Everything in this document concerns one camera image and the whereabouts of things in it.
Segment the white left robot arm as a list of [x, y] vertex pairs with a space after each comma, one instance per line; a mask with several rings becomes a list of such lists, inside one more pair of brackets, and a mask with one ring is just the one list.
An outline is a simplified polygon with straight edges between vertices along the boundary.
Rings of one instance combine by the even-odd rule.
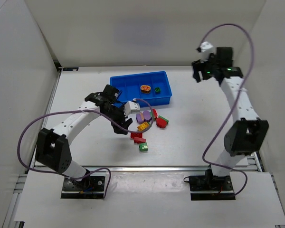
[[43, 128], [38, 134], [36, 161], [76, 181], [84, 179], [87, 170], [73, 161], [70, 145], [86, 126], [101, 115], [113, 121], [112, 127], [116, 134], [127, 134], [133, 122], [128, 115], [140, 108], [131, 101], [115, 106], [119, 102], [119, 93], [117, 88], [106, 85], [102, 92], [89, 94], [78, 111], [60, 124], [51, 129]]

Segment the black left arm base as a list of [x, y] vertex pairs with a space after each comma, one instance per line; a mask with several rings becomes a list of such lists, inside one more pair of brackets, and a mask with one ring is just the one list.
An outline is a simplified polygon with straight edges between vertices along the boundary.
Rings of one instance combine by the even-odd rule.
[[76, 181], [64, 178], [61, 199], [104, 199], [106, 176], [92, 175], [85, 180]]

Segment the red lego brick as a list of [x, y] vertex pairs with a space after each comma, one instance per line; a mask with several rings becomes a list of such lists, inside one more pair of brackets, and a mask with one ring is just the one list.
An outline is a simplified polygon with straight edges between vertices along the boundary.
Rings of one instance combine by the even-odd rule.
[[133, 140], [135, 137], [142, 138], [143, 134], [141, 132], [134, 132], [130, 134], [130, 138]]
[[136, 144], [146, 143], [146, 139], [140, 137], [134, 137], [133, 141]]

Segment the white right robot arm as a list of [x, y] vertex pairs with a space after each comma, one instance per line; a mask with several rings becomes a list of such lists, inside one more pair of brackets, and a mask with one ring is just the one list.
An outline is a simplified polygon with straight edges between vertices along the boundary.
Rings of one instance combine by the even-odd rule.
[[224, 150], [210, 166], [214, 176], [225, 177], [240, 160], [260, 149], [269, 123], [260, 119], [242, 86], [244, 76], [241, 68], [233, 65], [233, 48], [203, 42], [197, 51], [201, 58], [192, 62], [193, 78], [197, 82], [217, 80], [231, 110], [233, 125], [224, 136]]

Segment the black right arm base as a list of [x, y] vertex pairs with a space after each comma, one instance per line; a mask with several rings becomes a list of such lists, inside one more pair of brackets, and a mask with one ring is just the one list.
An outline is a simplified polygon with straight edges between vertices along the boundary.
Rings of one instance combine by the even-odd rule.
[[187, 176], [183, 181], [189, 184], [191, 201], [236, 199], [230, 176], [215, 176], [206, 170], [204, 175]]

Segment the red green lego block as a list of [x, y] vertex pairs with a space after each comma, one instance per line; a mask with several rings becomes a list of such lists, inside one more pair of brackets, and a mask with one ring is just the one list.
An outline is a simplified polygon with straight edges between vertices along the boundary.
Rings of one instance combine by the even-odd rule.
[[164, 129], [167, 127], [167, 125], [169, 124], [169, 120], [162, 117], [161, 115], [159, 115], [156, 119], [156, 125], [161, 128]]

